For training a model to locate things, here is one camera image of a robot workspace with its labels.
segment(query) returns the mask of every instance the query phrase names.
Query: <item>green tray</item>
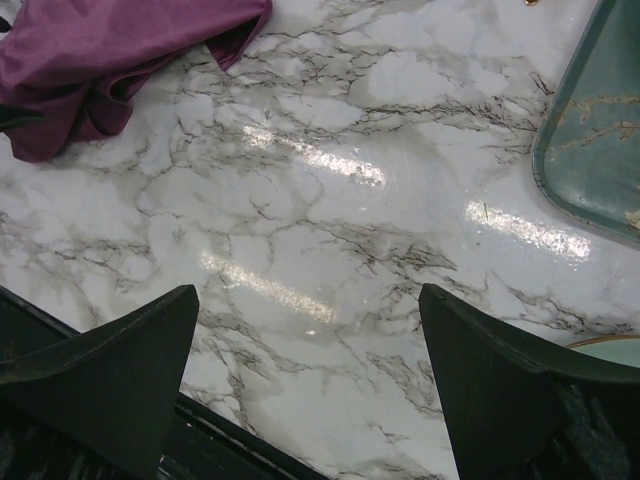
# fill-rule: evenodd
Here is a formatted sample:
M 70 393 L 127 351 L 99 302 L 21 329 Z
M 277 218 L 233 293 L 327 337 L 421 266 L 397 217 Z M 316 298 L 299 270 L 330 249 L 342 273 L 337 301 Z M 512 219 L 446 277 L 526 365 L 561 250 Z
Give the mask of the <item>green tray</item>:
M 533 145 L 536 183 L 553 204 L 635 241 L 640 239 L 639 18 L 640 1 L 600 1 Z

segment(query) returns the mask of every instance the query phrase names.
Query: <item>cloth fold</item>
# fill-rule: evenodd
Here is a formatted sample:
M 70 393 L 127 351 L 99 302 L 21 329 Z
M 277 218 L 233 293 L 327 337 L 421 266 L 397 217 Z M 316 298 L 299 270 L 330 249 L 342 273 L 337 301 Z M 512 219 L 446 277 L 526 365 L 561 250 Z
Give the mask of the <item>cloth fold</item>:
M 26 0 L 0 42 L 0 103 L 45 119 L 7 132 L 14 156 L 117 135 L 153 72 L 202 42 L 226 70 L 270 13 L 271 0 Z

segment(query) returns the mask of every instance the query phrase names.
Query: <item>cloth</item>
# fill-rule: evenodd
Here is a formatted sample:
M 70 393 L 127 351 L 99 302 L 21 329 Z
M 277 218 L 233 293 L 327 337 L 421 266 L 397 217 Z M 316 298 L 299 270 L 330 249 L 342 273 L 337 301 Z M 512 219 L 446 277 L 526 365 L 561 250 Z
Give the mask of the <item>cloth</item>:
M 13 154 L 117 135 L 154 71 L 202 42 L 227 69 L 270 13 L 271 0 L 25 0 L 0 41 L 0 103 L 45 119 L 7 132 Z

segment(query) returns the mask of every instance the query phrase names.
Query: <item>white marble countertop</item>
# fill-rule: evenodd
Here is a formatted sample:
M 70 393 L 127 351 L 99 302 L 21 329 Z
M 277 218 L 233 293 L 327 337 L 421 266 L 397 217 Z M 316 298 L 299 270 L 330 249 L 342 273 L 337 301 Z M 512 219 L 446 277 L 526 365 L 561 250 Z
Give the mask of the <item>white marble countertop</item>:
M 456 478 L 421 284 L 557 342 L 638 328 L 640 252 L 530 168 L 594 5 L 276 0 L 120 137 L 44 166 L 2 139 L 0 283 L 81 330 L 193 283 L 185 394 L 331 477 Z

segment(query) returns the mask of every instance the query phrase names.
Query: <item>marble surface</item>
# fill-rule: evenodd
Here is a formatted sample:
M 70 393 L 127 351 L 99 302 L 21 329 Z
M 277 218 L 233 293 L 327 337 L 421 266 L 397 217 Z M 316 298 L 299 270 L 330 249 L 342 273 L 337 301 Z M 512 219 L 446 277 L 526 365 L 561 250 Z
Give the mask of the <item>marble surface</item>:
M 557 212 L 529 149 L 595 0 L 275 1 L 121 136 L 0 142 L 0 283 L 81 330 L 182 283 L 182 391 L 332 478 L 457 478 L 424 282 L 559 343 L 638 332 L 640 253 Z M 18 2 L 2 2 L 12 18 Z

